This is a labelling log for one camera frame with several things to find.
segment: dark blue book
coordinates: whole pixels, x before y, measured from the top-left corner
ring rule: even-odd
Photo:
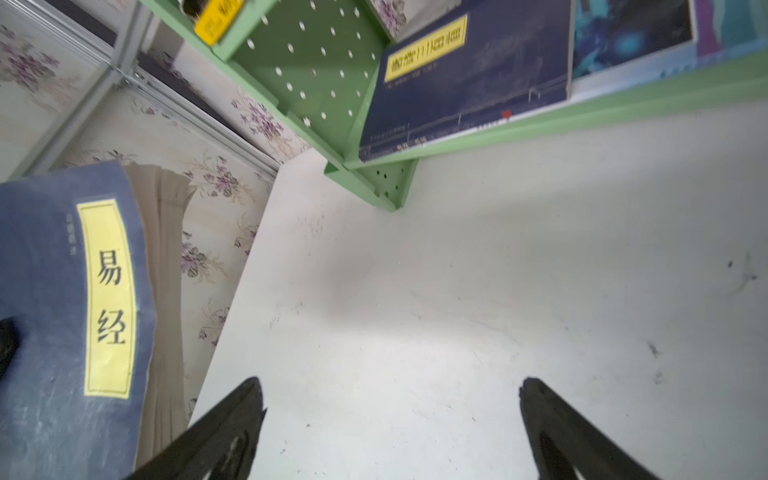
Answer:
[[[0,478],[134,470],[156,312],[134,191],[115,162],[0,184]]]
[[[566,101],[573,39],[573,0],[464,0],[384,51],[360,160]]]

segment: floral wallpaper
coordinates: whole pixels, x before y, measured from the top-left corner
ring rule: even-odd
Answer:
[[[174,56],[163,50],[163,45],[154,45],[150,53],[229,121],[237,133],[278,163],[309,150],[304,139],[188,44],[182,44]]]
[[[117,90],[99,107],[64,155],[62,167],[111,160],[159,165],[197,186],[179,239],[184,398],[191,415],[270,183],[130,88]]]
[[[93,61],[0,3],[0,181],[95,69]]]
[[[393,35],[406,26],[406,0],[373,0],[373,6]]]

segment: purple flower pattern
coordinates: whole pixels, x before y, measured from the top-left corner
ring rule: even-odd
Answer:
[[[241,121],[252,134],[262,134],[267,140],[273,141],[285,130],[263,104],[251,98],[242,96],[240,100],[232,100],[232,107],[240,111]]]
[[[203,314],[208,318],[210,325],[200,328],[200,332],[197,334],[197,338],[201,340],[207,340],[208,336],[216,336],[215,339],[210,341],[212,346],[219,344],[219,336],[221,335],[221,329],[223,329],[227,316],[230,314],[230,307],[224,307],[214,309],[211,306],[211,300],[208,300],[208,306],[203,307]]]
[[[200,251],[191,242],[192,234],[188,232],[182,232],[181,242],[181,274],[186,275],[189,278],[195,278],[198,280],[205,279],[209,283],[213,282],[214,270],[217,270],[222,275],[224,273],[223,263],[219,261],[218,257],[212,257],[210,254],[205,254]]]
[[[134,104],[131,107],[131,110],[136,113],[142,113],[145,115],[154,116],[157,114],[160,114],[160,116],[166,120],[168,120],[168,124],[171,127],[179,127],[185,131],[189,131],[183,124],[179,123],[178,121],[174,120],[173,117],[171,117],[169,114],[165,113],[162,110],[157,109],[156,107],[153,107],[150,104],[143,103],[143,101],[140,101],[139,99],[134,99]]]
[[[384,25],[393,34],[406,25],[406,14],[403,12],[405,0],[374,0],[373,4]]]
[[[198,185],[200,195],[208,197],[222,196],[230,201],[243,203],[243,198],[250,197],[253,193],[248,185],[242,184],[227,168],[227,159],[221,155],[215,158],[206,157],[202,162],[187,162],[190,166],[184,172],[190,180]]]
[[[243,214],[237,220],[237,226],[240,228],[240,235],[235,237],[234,246],[245,250],[245,254],[250,254],[250,248],[253,246],[253,241],[256,239],[256,232],[259,230],[258,225],[249,225],[245,220],[245,214]]]
[[[0,82],[13,81],[30,92],[39,90],[41,83],[55,78],[53,68],[59,61],[40,51],[26,40],[0,25]]]

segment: blue book cover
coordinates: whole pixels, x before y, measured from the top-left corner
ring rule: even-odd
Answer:
[[[574,8],[572,0],[465,0],[386,49],[360,160],[567,100]]]
[[[0,184],[0,478],[134,469],[156,313],[144,228],[116,162]]]
[[[571,100],[585,101],[768,48],[760,0],[579,0]]]

